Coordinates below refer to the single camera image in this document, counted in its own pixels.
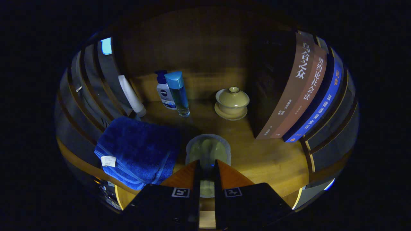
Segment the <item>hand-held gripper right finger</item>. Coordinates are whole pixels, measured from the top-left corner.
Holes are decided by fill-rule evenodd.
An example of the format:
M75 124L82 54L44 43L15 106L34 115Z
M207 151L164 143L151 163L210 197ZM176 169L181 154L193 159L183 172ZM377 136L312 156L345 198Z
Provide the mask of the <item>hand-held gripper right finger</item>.
M255 184L218 159L214 176L218 230L262 230L293 213L269 184Z

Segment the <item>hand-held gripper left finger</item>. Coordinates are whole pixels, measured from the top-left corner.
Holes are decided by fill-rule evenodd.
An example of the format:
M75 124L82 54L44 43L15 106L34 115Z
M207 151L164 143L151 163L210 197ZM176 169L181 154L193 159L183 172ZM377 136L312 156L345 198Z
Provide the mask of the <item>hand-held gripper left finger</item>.
M124 210L138 231L199 229L201 164L193 161L161 185L147 184Z

